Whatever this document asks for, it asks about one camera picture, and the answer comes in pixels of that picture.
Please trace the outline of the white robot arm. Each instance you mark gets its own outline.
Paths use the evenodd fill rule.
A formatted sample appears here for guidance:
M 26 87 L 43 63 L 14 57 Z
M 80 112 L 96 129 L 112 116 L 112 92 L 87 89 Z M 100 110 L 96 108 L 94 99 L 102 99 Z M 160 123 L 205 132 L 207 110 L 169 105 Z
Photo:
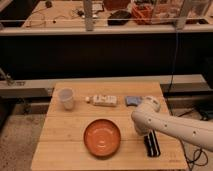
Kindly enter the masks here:
M 139 135 L 156 130 L 213 152 L 213 122 L 180 118 L 160 113 L 161 104 L 153 96 L 145 96 L 131 118 Z

